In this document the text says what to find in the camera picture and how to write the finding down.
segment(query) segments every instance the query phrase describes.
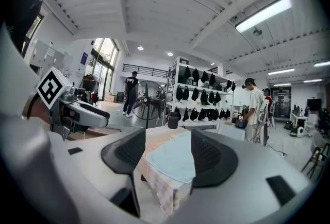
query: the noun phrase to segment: man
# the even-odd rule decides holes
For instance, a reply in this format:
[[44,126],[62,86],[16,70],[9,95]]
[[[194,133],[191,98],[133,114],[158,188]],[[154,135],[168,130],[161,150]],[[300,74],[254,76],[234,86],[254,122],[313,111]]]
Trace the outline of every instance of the man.
[[132,72],[132,76],[129,78],[126,78],[125,80],[125,92],[124,97],[126,99],[126,102],[124,104],[124,110],[123,115],[126,115],[126,117],[132,117],[133,114],[131,114],[131,110],[133,107],[133,104],[136,100],[136,97],[138,95],[139,90],[139,80],[136,78],[138,73],[136,71]]
[[271,107],[272,107],[272,104],[273,104],[273,99],[270,96],[270,89],[264,89],[263,90],[263,95],[265,96],[265,99],[267,99],[269,101],[269,104],[268,104],[268,118],[271,118],[273,114],[270,112],[270,110],[271,110]]
[[260,143],[263,144],[263,128],[258,127],[258,114],[263,95],[253,78],[247,78],[245,80],[245,90],[251,91],[249,104],[250,110],[243,117],[243,120],[247,120],[247,126],[245,128],[246,140],[255,143],[259,138]]

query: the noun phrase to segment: black cap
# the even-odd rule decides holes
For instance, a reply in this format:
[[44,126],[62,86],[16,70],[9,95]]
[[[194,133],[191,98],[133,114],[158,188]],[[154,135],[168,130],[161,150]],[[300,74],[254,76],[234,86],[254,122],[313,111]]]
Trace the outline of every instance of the black cap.
[[253,86],[256,86],[256,83],[254,82],[254,79],[253,79],[253,78],[247,78],[247,79],[245,80],[245,82],[244,82],[245,87],[246,87],[246,84],[247,84],[247,83],[250,83],[250,84],[252,84]]

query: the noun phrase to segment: floor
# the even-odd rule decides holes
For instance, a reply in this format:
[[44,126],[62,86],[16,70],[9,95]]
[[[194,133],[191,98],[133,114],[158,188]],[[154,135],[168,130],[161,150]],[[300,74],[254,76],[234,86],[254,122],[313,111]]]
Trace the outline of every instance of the floor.
[[[138,119],[135,115],[132,118],[126,118],[122,115],[123,104],[99,102],[99,108],[110,113],[109,124],[120,126],[141,126],[145,127],[145,121]],[[161,121],[156,123],[156,119],[150,121],[149,128],[161,126]],[[311,156],[311,138],[310,137],[290,137],[289,130],[284,129],[283,123],[276,123],[276,128],[271,128],[268,145],[272,152],[278,154],[297,170],[301,170]],[[304,174],[311,168],[310,165],[305,169]],[[312,180],[316,180],[319,173],[317,168]],[[138,168],[134,172],[135,186],[141,209],[141,219],[148,223],[163,223],[166,215],[162,211],[157,194],[149,187],[148,183],[140,180],[141,173]]]

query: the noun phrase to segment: standing fan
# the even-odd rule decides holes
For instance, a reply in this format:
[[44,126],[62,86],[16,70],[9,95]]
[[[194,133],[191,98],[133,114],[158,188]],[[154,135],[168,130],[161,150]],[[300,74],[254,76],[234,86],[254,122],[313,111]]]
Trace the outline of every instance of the standing fan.
[[165,91],[153,81],[142,81],[139,84],[137,99],[132,112],[137,118],[146,120],[145,128],[148,128],[150,119],[160,119],[164,110]]

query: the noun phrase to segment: shelving unit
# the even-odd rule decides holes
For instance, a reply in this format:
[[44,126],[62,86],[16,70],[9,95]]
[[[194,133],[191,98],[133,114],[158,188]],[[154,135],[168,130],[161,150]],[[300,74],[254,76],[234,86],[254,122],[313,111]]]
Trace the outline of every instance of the shelving unit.
[[[175,76],[175,79],[174,79],[174,82],[173,82],[170,78],[168,78],[167,89],[166,89],[166,101],[168,100],[168,94],[173,93],[173,101],[172,102],[170,102],[170,101],[166,102],[166,105],[171,109],[171,111],[174,111],[175,108],[177,107],[179,109],[188,108],[190,110],[192,110],[193,108],[196,108],[197,111],[200,111],[201,109],[204,109],[204,110],[218,109],[219,112],[220,112],[221,109],[222,109],[222,106],[224,105],[224,101],[226,100],[226,98],[225,98],[226,95],[230,95],[230,96],[233,96],[232,106],[231,106],[231,109],[230,109],[230,113],[232,114],[233,113],[233,103],[234,103],[234,92],[227,93],[227,92],[217,91],[217,90],[208,89],[208,88],[204,88],[204,87],[197,87],[197,86],[193,86],[193,85],[178,83],[178,78],[179,78],[179,76],[184,75],[186,67],[188,67],[190,69],[191,74],[195,69],[197,69],[198,72],[199,72],[200,78],[203,76],[203,72],[205,71],[205,70],[201,70],[201,69],[199,69],[195,66],[192,66],[192,65],[187,65],[187,64],[180,63],[180,57],[178,57],[175,60],[174,64],[169,69],[169,72],[171,73],[171,75],[169,75],[169,77],[170,76]],[[209,77],[213,74],[215,76],[216,83],[221,84],[222,87],[225,87],[225,85],[228,82],[228,79],[221,76],[221,75],[212,73],[210,71],[205,71],[205,72],[208,74]],[[220,97],[221,97],[221,101],[219,103],[217,103],[215,106],[214,105],[202,105],[198,101],[191,100],[190,99],[191,93],[190,93],[190,96],[189,96],[188,100],[181,100],[180,102],[178,102],[177,99],[176,99],[176,89],[177,89],[178,86],[180,86],[182,88],[182,90],[184,90],[185,87],[187,87],[190,92],[193,91],[194,89],[198,89],[200,91],[199,98],[200,98],[201,92],[203,90],[205,90],[205,92],[207,94],[209,94],[210,92],[213,92],[214,95],[216,95],[216,93],[218,92]],[[223,122],[225,122],[225,120],[218,119],[218,120],[212,120],[212,121],[209,122],[209,121],[199,121],[197,119],[192,121],[192,120],[189,119],[185,122],[180,120],[179,121],[179,126],[185,126],[185,127],[210,126],[210,125],[218,126],[220,123],[223,123]]]

